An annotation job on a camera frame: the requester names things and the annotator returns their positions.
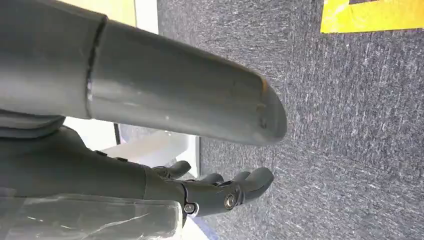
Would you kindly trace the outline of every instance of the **gray cylindrical pipe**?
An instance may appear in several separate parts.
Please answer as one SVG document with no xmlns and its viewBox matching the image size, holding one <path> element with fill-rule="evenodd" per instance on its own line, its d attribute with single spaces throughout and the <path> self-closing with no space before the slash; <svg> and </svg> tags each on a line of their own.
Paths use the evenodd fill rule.
<svg viewBox="0 0 424 240">
<path fill-rule="evenodd" d="M 106 121 L 265 145 L 286 133 L 273 89 L 245 67 L 115 21 L 105 26 L 89 109 Z"/>
<path fill-rule="evenodd" d="M 247 68 L 55 0 L 0 1 L 0 80 L 0 109 L 15 113 L 254 145 L 287 128 L 277 95 Z"/>
<path fill-rule="evenodd" d="M 0 109 L 88 118 L 89 60 L 104 17 L 55 0 L 0 1 Z"/>
</svg>

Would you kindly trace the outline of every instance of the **prosthetic hand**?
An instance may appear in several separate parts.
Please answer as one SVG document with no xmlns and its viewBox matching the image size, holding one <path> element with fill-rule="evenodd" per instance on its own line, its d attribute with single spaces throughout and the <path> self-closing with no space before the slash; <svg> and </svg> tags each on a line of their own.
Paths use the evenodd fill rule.
<svg viewBox="0 0 424 240">
<path fill-rule="evenodd" d="M 216 173 L 202 180 L 177 180 L 190 170 L 188 162 L 150 168 L 111 158 L 86 148 L 67 127 L 36 140 L 0 138 L 0 152 L 0 183 L 15 190 L 14 197 L 76 194 L 176 201 L 183 218 L 228 212 L 259 198 L 274 179 L 263 167 L 229 181 Z"/>
</svg>

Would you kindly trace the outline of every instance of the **floor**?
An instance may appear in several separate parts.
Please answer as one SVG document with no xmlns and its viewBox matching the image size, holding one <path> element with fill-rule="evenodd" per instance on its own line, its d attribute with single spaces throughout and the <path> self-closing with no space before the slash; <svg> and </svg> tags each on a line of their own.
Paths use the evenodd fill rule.
<svg viewBox="0 0 424 240">
<path fill-rule="evenodd" d="M 201 139 L 201 171 L 265 166 L 263 198 L 205 217 L 220 240 L 424 239 L 424 31 L 320 33 L 323 1 L 158 0 L 159 34 L 262 73 L 279 144 Z"/>
</svg>

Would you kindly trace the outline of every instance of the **bolt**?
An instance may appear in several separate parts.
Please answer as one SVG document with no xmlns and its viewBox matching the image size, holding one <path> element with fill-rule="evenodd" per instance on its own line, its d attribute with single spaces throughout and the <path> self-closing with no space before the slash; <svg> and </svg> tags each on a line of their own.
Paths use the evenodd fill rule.
<svg viewBox="0 0 424 240">
<path fill-rule="evenodd" d="M 232 193 L 228 194 L 225 197 L 224 205 L 225 208 L 227 208 L 228 210 L 234 208 L 234 206 L 236 205 L 236 196 L 234 196 L 234 194 Z"/>
<path fill-rule="evenodd" d="M 184 206 L 184 212 L 186 214 L 193 214 L 195 212 L 195 210 L 196 210 L 196 206 L 193 203 L 187 203 Z"/>
</svg>

